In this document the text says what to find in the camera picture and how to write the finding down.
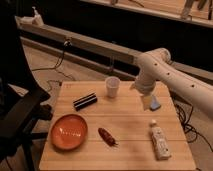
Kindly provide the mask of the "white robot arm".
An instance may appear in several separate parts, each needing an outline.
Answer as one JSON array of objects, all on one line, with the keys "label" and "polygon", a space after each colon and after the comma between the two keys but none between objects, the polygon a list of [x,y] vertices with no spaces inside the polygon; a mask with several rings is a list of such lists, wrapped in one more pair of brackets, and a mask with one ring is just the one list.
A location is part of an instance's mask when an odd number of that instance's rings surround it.
[{"label": "white robot arm", "polygon": [[134,63],[140,68],[134,88],[144,95],[153,92],[160,80],[183,99],[196,106],[213,120],[213,86],[171,67],[170,52],[157,48],[134,55]]}]

